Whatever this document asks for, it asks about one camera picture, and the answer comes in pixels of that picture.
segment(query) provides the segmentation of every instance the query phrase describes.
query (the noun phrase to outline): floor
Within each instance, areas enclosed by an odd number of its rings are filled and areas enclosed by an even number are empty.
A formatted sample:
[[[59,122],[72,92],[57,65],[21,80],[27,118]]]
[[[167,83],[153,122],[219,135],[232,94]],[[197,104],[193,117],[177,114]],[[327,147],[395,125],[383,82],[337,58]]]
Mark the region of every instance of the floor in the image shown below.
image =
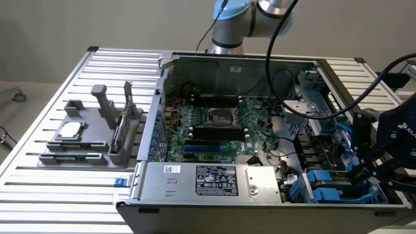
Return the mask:
[[[23,89],[27,101],[15,102],[9,100],[0,103],[0,125],[19,141],[56,93],[60,84],[0,81],[0,91],[13,87],[20,87]],[[7,156],[8,152],[0,148],[0,164]]]

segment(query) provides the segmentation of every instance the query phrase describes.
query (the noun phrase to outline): white label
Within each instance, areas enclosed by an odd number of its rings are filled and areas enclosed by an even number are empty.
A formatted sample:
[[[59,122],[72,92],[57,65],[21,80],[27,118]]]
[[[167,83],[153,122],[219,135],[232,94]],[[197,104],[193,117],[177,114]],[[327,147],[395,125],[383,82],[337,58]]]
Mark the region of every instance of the white label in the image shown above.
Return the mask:
[[[180,165],[164,166],[163,172],[165,172],[165,173],[180,173],[181,172],[181,166]]]
[[[241,67],[231,67],[229,72],[241,72]]]

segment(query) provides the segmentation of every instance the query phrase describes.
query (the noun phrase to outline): sticker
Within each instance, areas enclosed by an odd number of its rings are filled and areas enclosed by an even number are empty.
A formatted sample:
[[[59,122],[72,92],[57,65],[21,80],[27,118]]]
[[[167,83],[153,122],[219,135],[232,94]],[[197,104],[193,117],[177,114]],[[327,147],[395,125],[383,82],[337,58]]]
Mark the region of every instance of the sticker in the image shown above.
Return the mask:
[[[241,67],[231,67],[229,72],[241,72]]]
[[[195,193],[199,196],[239,196],[235,167],[197,165]]]
[[[163,172],[165,172],[165,173],[180,173],[181,172],[181,166],[180,165],[164,166]]]

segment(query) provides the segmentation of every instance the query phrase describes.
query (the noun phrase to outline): power supply label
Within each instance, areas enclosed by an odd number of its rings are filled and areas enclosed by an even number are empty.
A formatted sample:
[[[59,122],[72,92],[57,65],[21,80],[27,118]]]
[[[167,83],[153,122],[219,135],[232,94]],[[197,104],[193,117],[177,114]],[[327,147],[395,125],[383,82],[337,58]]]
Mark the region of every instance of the power supply label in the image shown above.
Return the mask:
[[[196,166],[195,192],[200,196],[239,196],[235,167]]]

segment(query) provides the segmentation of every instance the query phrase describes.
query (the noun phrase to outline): blue pcie slot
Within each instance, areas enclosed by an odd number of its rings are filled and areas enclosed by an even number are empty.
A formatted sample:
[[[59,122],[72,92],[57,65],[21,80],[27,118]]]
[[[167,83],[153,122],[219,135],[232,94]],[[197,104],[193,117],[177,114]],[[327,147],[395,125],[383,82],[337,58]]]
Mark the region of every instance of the blue pcie slot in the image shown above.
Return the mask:
[[[183,149],[185,152],[209,152],[209,153],[220,153],[220,146],[185,146]]]

